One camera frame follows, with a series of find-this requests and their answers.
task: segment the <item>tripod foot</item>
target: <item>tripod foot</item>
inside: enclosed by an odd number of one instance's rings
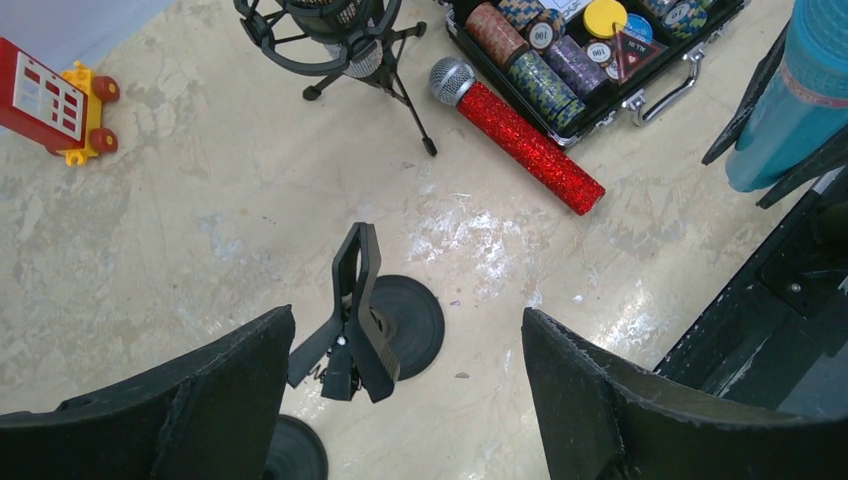
[[[415,36],[421,38],[427,33],[427,22],[418,22],[415,24]]]
[[[318,100],[318,97],[320,96],[321,90],[318,90],[312,85],[303,89],[303,99],[307,102],[314,102],[315,100]]]
[[[430,137],[424,137],[421,139],[421,142],[424,143],[424,149],[427,150],[427,153],[430,154],[431,157],[435,157],[438,150],[436,150],[436,144],[433,143],[433,139]]]
[[[329,470],[315,431],[294,417],[277,417],[262,480],[326,480]]]
[[[445,317],[427,287],[402,275],[377,277],[371,308],[395,322],[391,346],[400,363],[398,380],[414,377],[433,363],[445,337]]]

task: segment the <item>microphone head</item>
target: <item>microphone head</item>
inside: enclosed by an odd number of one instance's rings
[[[455,57],[445,57],[430,69],[430,91],[440,102],[452,107],[459,104],[476,78],[471,65]]]

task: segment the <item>poker chip case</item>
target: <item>poker chip case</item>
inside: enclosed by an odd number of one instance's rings
[[[558,1],[564,5],[588,3],[586,0]],[[750,3],[750,0],[714,0],[709,7],[706,24],[689,38],[681,39],[668,28],[664,28],[663,19],[654,15],[640,0],[619,1],[628,13],[640,15],[650,22],[653,27],[653,40],[666,48],[639,67],[624,83],[607,81],[596,88],[591,95],[583,99],[585,109],[565,128],[561,125],[555,127],[537,109],[534,109],[525,96],[522,96],[520,89],[510,82],[506,72],[499,68],[466,30],[465,25],[469,15],[483,1],[454,0],[453,3],[447,1],[439,1],[439,3],[449,8],[448,35],[475,67],[478,75],[485,77],[507,103],[534,127],[560,146],[567,148],[595,130],[611,124],[619,112],[628,113],[636,126],[644,127],[677,103],[696,86],[705,57],[706,45],[720,38],[728,24]],[[489,3],[497,5],[498,0],[492,0]],[[592,35],[589,34],[582,20],[582,13],[576,15],[573,12],[565,13],[573,15],[567,21],[565,34],[581,46],[592,41]],[[688,64],[688,76],[680,86],[666,93],[658,101],[649,104],[645,93],[646,87],[680,61]]]

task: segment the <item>beige tabletop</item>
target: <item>beige tabletop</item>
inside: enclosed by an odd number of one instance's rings
[[[334,479],[546,478],[522,309],[645,367],[662,359],[798,197],[761,211],[722,160],[699,162],[790,7],[753,2],[709,46],[691,95],[573,148],[608,190],[577,217],[427,91],[433,63],[459,55],[432,1],[407,0],[396,26],[430,25],[400,72],[435,158],[375,89],[342,79],[302,100],[311,79],[256,50],[231,1],[177,2],[97,67],[123,87],[105,113],[117,154],[72,169],[0,138],[0,413],[52,410],[276,305],[294,306],[299,343],[329,315],[330,262],[366,221],[381,271],[439,297],[444,347],[377,405],[322,399],[308,381],[281,411],[320,434]],[[301,44],[294,54],[326,58]]]

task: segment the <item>metal handle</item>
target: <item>metal handle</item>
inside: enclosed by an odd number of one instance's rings
[[[637,127],[644,127],[653,122],[665,111],[668,107],[677,103],[683,98],[692,87],[698,82],[698,77],[701,75],[701,62],[704,60],[704,44],[698,44],[695,48],[683,55],[683,60],[689,62],[689,76],[683,85],[675,88],[668,95],[663,97],[656,105],[642,113],[642,110],[647,105],[645,100],[645,90],[639,90],[635,95],[624,102],[624,107],[630,110],[633,114],[631,120]]]

